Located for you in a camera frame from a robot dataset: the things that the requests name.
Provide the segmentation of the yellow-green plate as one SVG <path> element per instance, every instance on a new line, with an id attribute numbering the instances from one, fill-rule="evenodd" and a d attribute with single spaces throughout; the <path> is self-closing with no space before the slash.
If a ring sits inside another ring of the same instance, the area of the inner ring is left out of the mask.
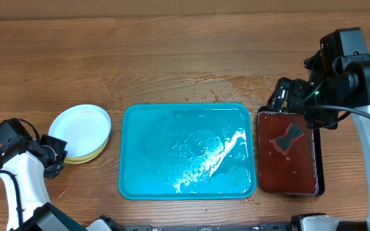
<path id="1" fill-rule="evenodd" d="M 66 157 L 64 162 L 68 164 L 83 164 L 83 163 L 89 162 L 93 160 L 94 158 L 96 158 L 104 150 L 107 142 L 108 142 L 108 139 L 106 139 L 105 142 L 98 149 L 94 150 L 93 152 L 87 155 L 84 155 L 81 157 Z"/>

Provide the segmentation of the red and black sponge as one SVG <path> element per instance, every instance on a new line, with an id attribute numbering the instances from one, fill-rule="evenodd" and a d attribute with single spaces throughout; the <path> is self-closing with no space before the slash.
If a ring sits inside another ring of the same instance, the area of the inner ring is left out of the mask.
<path id="1" fill-rule="evenodd" d="M 271 140 L 274 148 L 286 155 L 294 142 L 304 136 L 303 130 L 296 124 L 290 123 L 283 135 Z"/>

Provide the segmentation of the light blue plate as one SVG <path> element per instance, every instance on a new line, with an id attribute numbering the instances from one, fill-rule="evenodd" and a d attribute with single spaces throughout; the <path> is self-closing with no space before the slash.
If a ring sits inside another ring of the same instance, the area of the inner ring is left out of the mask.
<path id="1" fill-rule="evenodd" d="M 67 157 L 81 157 L 98 149 L 109 138 L 111 128 L 110 116 L 104 109 L 77 105 L 55 118 L 48 135 L 67 142 Z"/>

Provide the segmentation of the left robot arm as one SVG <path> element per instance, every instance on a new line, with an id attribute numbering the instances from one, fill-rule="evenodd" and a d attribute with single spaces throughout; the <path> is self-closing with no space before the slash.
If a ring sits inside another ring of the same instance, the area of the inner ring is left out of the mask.
<path id="1" fill-rule="evenodd" d="M 0 138 L 0 179 L 8 201 L 8 230 L 123 230 L 112 218 L 100 216 L 84 227 L 51 204 L 44 178 L 64 168 L 66 142 L 48 135 Z"/>

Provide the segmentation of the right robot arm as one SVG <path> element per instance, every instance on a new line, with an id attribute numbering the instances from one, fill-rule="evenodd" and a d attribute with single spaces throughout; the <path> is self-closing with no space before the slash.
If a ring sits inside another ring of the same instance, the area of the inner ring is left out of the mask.
<path id="1" fill-rule="evenodd" d="M 309 129 L 334 129 L 347 116 L 356 125 L 367 177 L 368 215 L 365 221 L 346 221 L 323 214 L 298 215 L 292 230 L 370 230 L 370 55 L 338 56 L 333 60 L 304 60 L 309 81 L 280 78 L 264 111 L 304 115 Z"/>

